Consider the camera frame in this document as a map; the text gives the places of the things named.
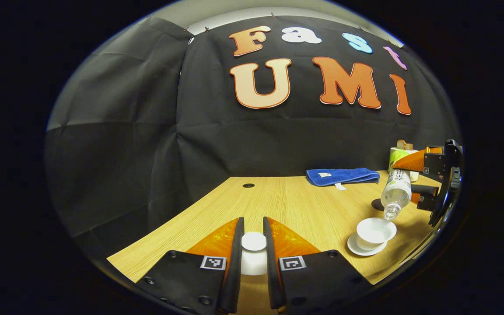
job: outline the table surface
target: table surface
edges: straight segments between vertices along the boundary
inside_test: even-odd
[[[316,187],[306,177],[230,177],[198,202],[132,245],[108,257],[108,261],[132,281],[138,281],[169,250],[187,251],[226,222],[244,217],[245,232],[263,231],[263,217],[271,217],[305,238],[320,251],[336,249],[370,283],[375,284],[399,267],[399,263],[431,232],[430,211],[410,202],[394,224],[396,236],[386,248],[362,257],[347,247],[357,224],[369,217],[382,217],[371,206],[379,199],[388,172],[380,183]],[[254,187],[244,188],[243,184]],[[419,175],[419,185],[440,183]],[[242,275],[238,314],[276,314],[270,309],[267,275]]]

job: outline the green label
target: green label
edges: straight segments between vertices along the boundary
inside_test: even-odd
[[[410,153],[406,150],[396,150],[390,153],[390,165],[388,166],[388,172],[392,172],[392,165],[396,163],[399,159],[402,159],[404,156],[408,156]]]

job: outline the white teacup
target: white teacup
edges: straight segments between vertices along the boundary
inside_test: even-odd
[[[248,232],[242,236],[240,273],[259,276],[268,273],[267,240],[260,232]]]
[[[396,225],[379,217],[370,217],[357,224],[357,245],[370,251],[396,235]]]

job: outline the black fabric curtain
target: black fabric curtain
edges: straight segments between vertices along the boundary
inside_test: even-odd
[[[233,56],[230,34],[262,25],[271,28],[262,49]],[[322,42],[286,42],[288,27],[308,28]],[[372,54],[352,48],[344,32],[364,38]],[[213,28],[188,44],[191,37],[166,20],[144,18],[93,52],[56,101],[46,136],[49,188],[70,235],[92,259],[104,261],[230,176],[380,170],[398,139],[416,149],[447,138],[463,144],[452,104],[430,70],[358,28],[277,16]],[[315,56],[334,58],[348,72],[354,63],[370,66],[382,107],[320,102],[324,83]],[[290,96],[269,109],[242,106],[229,70],[257,63],[256,90],[268,94],[274,79],[264,63],[274,58],[292,60]],[[390,74],[406,82],[409,116],[396,110]]]
[[[56,101],[46,135],[49,188],[90,257],[105,259],[190,205],[176,95],[191,37],[144,18],[88,56]]]

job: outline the blue towel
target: blue towel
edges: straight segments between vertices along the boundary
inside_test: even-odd
[[[336,183],[378,183],[380,174],[366,168],[358,169],[310,169],[306,179],[315,186],[329,186]]]

